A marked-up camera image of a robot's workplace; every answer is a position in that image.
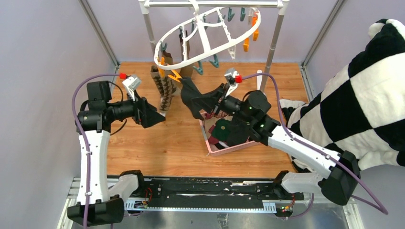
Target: white wall panel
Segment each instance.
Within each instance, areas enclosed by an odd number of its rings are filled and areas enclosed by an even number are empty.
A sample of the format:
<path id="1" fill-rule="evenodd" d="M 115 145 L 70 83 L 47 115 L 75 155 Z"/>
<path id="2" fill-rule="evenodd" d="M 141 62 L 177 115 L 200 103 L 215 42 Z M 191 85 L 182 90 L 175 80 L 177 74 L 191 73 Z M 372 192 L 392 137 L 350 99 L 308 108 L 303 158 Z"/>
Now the white wall panel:
<path id="1" fill-rule="evenodd" d="M 314 96 L 326 82 L 361 51 L 370 38 L 370 25 L 382 19 L 396 19 L 405 23 L 403 0 L 349 0 L 307 66 Z"/>
<path id="2" fill-rule="evenodd" d="M 72 94 L 113 65 L 77 0 L 3 1 L 0 21 L 0 228 L 54 229 L 80 175 Z"/>

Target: pink tray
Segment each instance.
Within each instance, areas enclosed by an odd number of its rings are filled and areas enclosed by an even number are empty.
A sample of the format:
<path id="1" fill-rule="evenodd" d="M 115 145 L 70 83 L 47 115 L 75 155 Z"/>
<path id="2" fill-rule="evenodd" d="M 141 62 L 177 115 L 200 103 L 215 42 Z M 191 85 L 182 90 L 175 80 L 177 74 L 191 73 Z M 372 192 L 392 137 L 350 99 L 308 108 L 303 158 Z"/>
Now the pink tray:
<path id="1" fill-rule="evenodd" d="M 217 149 L 215 146 L 208 143 L 208 137 L 207 137 L 207 134 L 205 133 L 204 121 L 201 121 L 201 120 L 198 120 L 198 121 L 200 122 L 201 131 L 202 131 L 202 135 L 204 136 L 205 144 L 207 145 L 208 154 L 210 154 L 212 156 L 218 156 L 218 155 L 233 152 L 235 150 L 244 149 L 244 148 L 247 148 L 250 146 L 260 145 L 259 142 L 250 141 L 250 142 L 246 142 L 246 143 L 236 145 L 233 147 L 229 147 L 229 148 L 225 148 L 225 149 Z"/>

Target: green cloth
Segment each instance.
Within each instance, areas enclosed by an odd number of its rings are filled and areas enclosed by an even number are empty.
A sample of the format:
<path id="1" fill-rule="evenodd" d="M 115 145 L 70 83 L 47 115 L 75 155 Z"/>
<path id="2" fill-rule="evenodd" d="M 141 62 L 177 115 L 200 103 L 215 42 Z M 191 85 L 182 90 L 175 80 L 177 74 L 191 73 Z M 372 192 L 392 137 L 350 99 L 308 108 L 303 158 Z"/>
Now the green cloth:
<path id="1" fill-rule="evenodd" d="M 215 127 L 213 132 L 211 133 L 211 136 L 218 139 L 218 141 L 226 142 L 229 134 L 231 133 L 231 130 L 229 129 L 230 124 L 231 121 L 219 119 L 215 123 Z"/>

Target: checkered blanket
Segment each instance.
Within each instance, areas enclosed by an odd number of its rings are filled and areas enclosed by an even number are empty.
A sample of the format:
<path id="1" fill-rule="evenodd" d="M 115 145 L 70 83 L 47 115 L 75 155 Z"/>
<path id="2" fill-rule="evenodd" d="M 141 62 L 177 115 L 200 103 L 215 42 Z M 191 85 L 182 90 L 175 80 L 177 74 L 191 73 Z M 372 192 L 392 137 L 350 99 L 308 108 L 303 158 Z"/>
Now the checkered blanket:
<path id="1" fill-rule="evenodd" d="M 350 151 L 360 169 L 405 166 L 405 26 L 381 19 L 370 42 L 309 104 L 280 100 L 288 128 L 330 150 Z M 291 158 L 300 171 L 311 168 Z"/>

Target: wooden platform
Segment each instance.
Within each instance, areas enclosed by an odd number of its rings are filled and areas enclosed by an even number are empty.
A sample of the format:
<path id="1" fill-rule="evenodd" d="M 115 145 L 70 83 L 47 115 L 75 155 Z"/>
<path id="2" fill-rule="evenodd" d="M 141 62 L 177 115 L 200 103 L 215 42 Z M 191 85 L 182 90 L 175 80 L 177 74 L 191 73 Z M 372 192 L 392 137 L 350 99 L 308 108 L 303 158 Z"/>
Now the wooden platform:
<path id="1" fill-rule="evenodd" d="M 136 74 L 142 84 L 138 88 L 140 96 L 146 97 L 152 105 L 158 107 L 160 96 L 149 74 L 152 63 L 125 62 L 121 73 Z M 202 93 L 215 89 L 225 83 L 224 73 L 235 67 L 241 75 L 263 70 L 264 63 L 221 63 L 214 68 L 210 63 L 203 65 L 204 75 L 194 73 L 193 81 Z M 295 63 L 275 63 L 271 73 L 275 76 L 281 98 L 307 101 L 299 67 Z M 256 80 L 249 79 L 239 85 L 232 93 L 242 99 L 248 91 L 255 90 Z M 266 85 L 266 94 L 272 108 L 269 115 L 279 120 L 276 94 L 271 80 Z M 117 88 L 113 91 L 114 100 L 121 94 Z M 117 130 L 121 122 L 114 122 L 112 130 Z M 286 153 L 265 147 L 253 146 L 221 156 L 206 156 L 207 148 L 198 120 L 174 97 L 164 123 L 143 129 L 128 119 L 126 127 L 111 136 L 108 155 L 108 174 L 120 174 L 125 170 L 140 169 L 144 175 L 161 176 L 199 176 L 199 177 L 275 177 L 280 170 L 293 171 Z"/>

